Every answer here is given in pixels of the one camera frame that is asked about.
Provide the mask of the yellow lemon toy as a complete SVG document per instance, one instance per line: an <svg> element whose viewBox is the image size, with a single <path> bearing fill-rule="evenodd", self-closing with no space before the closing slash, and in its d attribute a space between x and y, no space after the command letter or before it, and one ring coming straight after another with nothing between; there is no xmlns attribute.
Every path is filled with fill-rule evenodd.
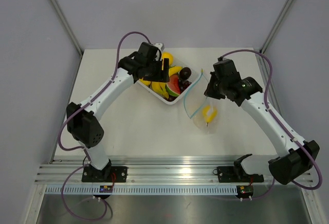
<svg viewBox="0 0 329 224"><path fill-rule="evenodd" d="M169 52L163 52L162 53L162 59L168 59L169 60L169 65L173 64L173 55Z"/></svg>

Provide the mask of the clear zip bag teal zipper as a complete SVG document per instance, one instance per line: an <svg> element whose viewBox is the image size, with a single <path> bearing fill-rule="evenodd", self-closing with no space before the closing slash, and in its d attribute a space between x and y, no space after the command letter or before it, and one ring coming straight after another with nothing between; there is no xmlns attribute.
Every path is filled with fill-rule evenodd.
<svg viewBox="0 0 329 224"><path fill-rule="evenodd" d="M188 118L203 134L215 134L219 111L216 101L204 95L208 84L201 69L198 78L187 88L183 104Z"/></svg>

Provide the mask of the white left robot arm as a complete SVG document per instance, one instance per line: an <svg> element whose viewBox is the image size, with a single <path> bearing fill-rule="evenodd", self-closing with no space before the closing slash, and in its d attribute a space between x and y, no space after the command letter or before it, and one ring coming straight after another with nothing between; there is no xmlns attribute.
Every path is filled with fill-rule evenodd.
<svg viewBox="0 0 329 224"><path fill-rule="evenodd" d="M83 167L82 182L125 182L124 166L112 166L101 140L104 130L100 124L110 105L140 79L167 83L169 59L162 58L162 43L141 43L139 49L119 60L113 75L89 98L79 104L69 103L66 108L67 130L83 146L90 160Z"/></svg>

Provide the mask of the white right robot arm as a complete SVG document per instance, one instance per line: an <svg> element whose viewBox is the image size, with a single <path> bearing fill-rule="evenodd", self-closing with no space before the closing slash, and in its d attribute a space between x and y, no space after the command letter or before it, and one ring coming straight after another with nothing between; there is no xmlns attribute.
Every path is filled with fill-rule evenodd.
<svg viewBox="0 0 329 224"><path fill-rule="evenodd" d="M310 170L320 147L307 142L295 132L268 102L262 87L252 77L241 78L233 60L220 57L213 65L210 82L204 94L214 99L228 98L250 115L268 137L276 157L247 154L233 164L234 177L245 181L251 175L271 175L287 185Z"/></svg>

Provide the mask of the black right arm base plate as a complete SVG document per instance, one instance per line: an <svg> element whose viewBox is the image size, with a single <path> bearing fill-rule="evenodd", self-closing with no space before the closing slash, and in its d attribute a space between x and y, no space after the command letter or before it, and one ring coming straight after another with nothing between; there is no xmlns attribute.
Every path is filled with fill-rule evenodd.
<svg viewBox="0 0 329 224"><path fill-rule="evenodd" d="M234 172L233 166L218 166L212 171L213 175L218 177L219 183L262 183L264 182L264 176L242 175L239 176Z"/></svg>

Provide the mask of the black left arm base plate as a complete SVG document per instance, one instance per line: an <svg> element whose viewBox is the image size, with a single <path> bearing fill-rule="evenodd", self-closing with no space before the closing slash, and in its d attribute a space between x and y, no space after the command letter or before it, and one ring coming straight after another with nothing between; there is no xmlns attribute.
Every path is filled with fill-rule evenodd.
<svg viewBox="0 0 329 224"><path fill-rule="evenodd" d="M111 166L103 170L97 170L94 167L86 166L83 169L82 182L87 183L102 183L113 182L125 183L127 179L128 167L126 166Z"/></svg>

